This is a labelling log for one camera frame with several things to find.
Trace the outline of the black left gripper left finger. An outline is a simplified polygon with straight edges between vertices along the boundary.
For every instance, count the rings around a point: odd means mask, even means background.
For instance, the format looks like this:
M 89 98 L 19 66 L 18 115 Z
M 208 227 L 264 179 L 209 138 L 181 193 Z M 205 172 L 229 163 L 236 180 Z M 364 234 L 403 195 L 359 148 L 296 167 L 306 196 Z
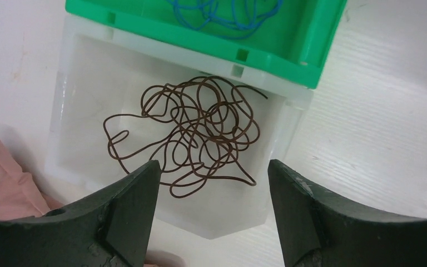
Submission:
M 44 216 L 0 221 L 0 266 L 143 266 L 160 178 L 148 161 Z

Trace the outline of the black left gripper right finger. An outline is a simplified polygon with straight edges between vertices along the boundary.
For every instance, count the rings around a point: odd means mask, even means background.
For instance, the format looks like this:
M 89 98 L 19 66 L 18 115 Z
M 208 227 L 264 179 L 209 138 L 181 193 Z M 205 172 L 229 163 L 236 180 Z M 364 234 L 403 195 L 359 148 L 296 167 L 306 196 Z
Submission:
M 279 160 L 268 177 L 286 266 L 427 266 L 427 219 L 360 204 Z

